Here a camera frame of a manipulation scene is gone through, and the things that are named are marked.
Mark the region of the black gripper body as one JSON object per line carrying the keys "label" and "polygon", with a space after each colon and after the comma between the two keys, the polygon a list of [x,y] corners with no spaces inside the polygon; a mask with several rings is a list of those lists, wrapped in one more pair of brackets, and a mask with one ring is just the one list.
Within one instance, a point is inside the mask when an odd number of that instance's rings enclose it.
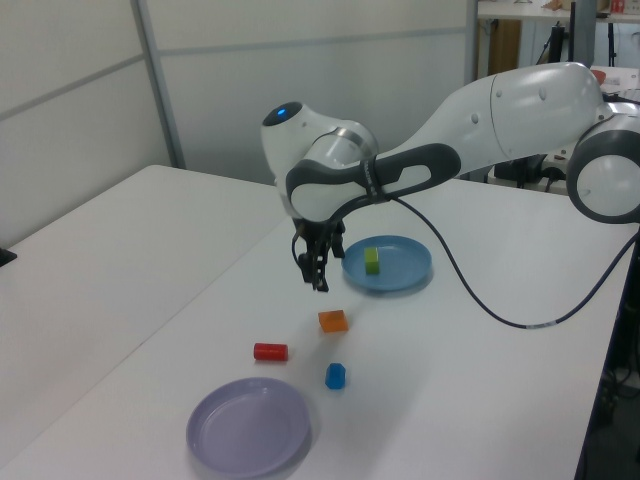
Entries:
{"label": "black gripper body", "polygon": [[304,240],[306,251],[313,252],[316,247],[327,243],[331,248],[331,238],[335,233],[343,234],[346,231],[342,220],[334,222],[310,222],[308,220],[294,218],[296,233]]}

